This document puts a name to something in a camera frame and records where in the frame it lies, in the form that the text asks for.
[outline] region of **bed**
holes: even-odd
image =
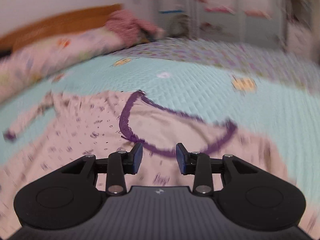
[[[103,25],[108,14],[120,5],[98,10],[103,17],[84,21],[72,29],[77,17],[64,14],[55,19],[68,19],[69,28],[33,33],[26,27],[0,39],[0,47],[21,48],[38,39],[61,33],[74,33]],[[84,15],[96,19],[84,10]],[[129,58],[125,64],[115,64]],[[254,93],[242,93],[232,86],[234,78],[250,76],[257,87]],[[278,147],[289,176],[303,191],[307,202],[318,214],[320,207],[319,140],[320,73],[317,66],[280,51],[258,49],[245,44],[214,43],[164,39],[98,56],[71,68],[60,70],[7,100],[0,108],[0,127],[4,130],[21,113],[37,104],[49,91],[67,91],[78,95],[103,90],[143,90],[155,103],[188,114],[196,114],[207,122],[220,122],[226,117],[248,130],[268,136]],[[38,118],[15,143],[0,138],[0,164],[4,165],[15,152],[35,140],[54,117],[53,110]],[[319,232],[313,237],[319,238]]]

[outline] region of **brown headboard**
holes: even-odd
[[[121,9],[121,4],[114,4],[67,12],[46,18],[0,37],[0,50],[12,49],[12,51],[16,51],[46,37],[79,33],[102,27],[110,13]]]

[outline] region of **purple neckline trim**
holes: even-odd
[[[7,141],[15,141],[17,136],[15,133],[11,133],[9,130],[7,132],[4,132],[3,133],[3,138],[4,140],[7,140]]]
[[[134,143],[140,142],[143,144],[143,146],[147,150],[154,152],[156,154],[160,154],[160,155],[163,155],[166,157],[171,157],[171,158],[175,157],[175,155],[176,155],[175,149],[159,150],[156,148],[155,145],[149,144],[144,139],[139,138],[136,134],[134,134],[132,132],[131,128],[129,127],[129,116],[130,116],[131,108],[133,107],[133,104],[135,103],[135,101],[138,98],[140,98],[146,104],[153,106],[155,108],[158,108],[160,110],[166,111],[168,113],[176,114],[180,117],[183,117],[186,119],[196,120],[196,121],[202,122],[202,123],[205,123],[205,121],[197,115],[189,115],[189,114],[186,114],[181,111],[174,111],[172,109],[157,105],[156,103],[151,101],[149,98],[147,98],[145,95],[146,95],[145,92],[138,90],[130,95],[127,103],[125,104],[124,109],[122,110],[122,113],[120,116],[120,121],[119,121],[119,128],[120,128],[120,131],[123,135],[123,138],[127,139],[128,141],[134,142]],[[205,150],[201,150],[202,153],[211,154],[211,153],[219,151],[220,148],[231,139],[231,137],[233,136],[234,132],[237,129],[237,125],[234,124],[231,120],[226,120],[221,125],[220,124],[215,124],[215,125],[220,126],[220,127],[226,127],[227,131],[222,138],[218,139],[216,142],[214,142],[212,144],[209,144]]]

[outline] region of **pink cloth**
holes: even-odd
[[[200,150],[211,158],[234,154],[289,180],[287,168],[268,138],[239,129],[230,121],[208,124],[197,116],[161,107],[141,91],[105,91],[84,97],[48,93],[39,105],[18,117],[7,138],[18,136],[50,107],[54,107],[56,118],[44,133],[0,168],[0,237],[4,239],[20,228],[13,199],[23,186],[86,154],[100,159],[115,151],[130,151],[133,141],[143,142],[143,158],[138,174],[125,176],[128,190],[132,185],[192,188],[194,176],[180,174],[172,151],[178,142],[188,151]],[[215,190],[220,190],[220,176],[212,177]],[[106,175],[100,174],[97,189],[105,190],[105,182]],[[319,225],[317,210],[308,205],[301,228],[318,239]]]
[[[157,31],[161,30],[148,21],[137,19],[128,10],[115,11],[110,14],[105,27],[109,31],[118,34],[126,44],[126,47],[131,47],[136,44],[141,29],[145,30],[151,36],[156,36]]]

